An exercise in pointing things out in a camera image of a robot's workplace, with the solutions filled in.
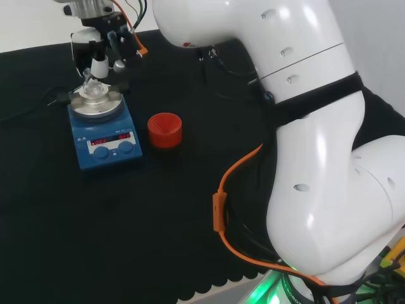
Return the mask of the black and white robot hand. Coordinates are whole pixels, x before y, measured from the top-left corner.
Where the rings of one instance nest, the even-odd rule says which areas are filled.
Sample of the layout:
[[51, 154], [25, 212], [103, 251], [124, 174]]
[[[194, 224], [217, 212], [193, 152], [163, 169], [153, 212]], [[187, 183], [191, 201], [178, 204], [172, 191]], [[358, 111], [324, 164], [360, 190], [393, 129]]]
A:
[[72, 57], [79, 75], [105, 79], [110, 71], [136, 66], [147, 53], [128, 28], [122, 13], [83, 19], [83, 30], [71, 35]]

